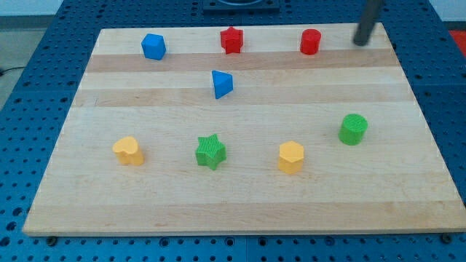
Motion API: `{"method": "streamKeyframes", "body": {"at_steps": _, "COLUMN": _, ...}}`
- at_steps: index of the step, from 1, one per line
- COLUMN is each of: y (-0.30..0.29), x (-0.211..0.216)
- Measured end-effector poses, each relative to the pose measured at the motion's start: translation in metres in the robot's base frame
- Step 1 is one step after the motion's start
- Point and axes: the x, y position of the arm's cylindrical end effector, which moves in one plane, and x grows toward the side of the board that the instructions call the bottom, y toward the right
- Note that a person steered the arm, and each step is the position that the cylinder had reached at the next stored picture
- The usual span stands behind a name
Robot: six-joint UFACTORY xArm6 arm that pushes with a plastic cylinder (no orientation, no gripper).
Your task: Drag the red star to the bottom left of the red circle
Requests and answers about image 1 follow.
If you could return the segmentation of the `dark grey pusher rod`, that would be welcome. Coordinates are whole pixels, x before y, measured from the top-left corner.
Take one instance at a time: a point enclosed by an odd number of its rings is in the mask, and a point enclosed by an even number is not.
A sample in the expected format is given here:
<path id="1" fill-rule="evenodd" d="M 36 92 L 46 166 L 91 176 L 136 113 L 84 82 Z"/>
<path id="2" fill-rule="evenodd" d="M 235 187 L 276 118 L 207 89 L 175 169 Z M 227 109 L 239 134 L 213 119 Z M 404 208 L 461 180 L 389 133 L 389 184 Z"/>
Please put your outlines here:
<path id="1" fill-rule="evenodd" d="M 383 4 L 383 0 L 366 1 L 366 5 L 364 6 L 362 15 L 360 17 L 360 22 L 358 23 L 352 39 L 355 45 L 363 47 L 368 44 Z"/>

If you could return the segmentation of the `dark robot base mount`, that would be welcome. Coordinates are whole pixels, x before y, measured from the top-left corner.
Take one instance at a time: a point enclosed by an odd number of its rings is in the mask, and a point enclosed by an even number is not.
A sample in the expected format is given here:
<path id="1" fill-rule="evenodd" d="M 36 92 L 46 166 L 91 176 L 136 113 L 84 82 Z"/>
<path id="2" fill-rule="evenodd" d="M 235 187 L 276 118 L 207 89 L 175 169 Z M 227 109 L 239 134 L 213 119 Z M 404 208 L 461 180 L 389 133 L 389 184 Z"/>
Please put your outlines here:
<path id="1" fill-rule="evenodd" d="M 280 0 L 202 0 L 204 13 L 279 11 Z"/>

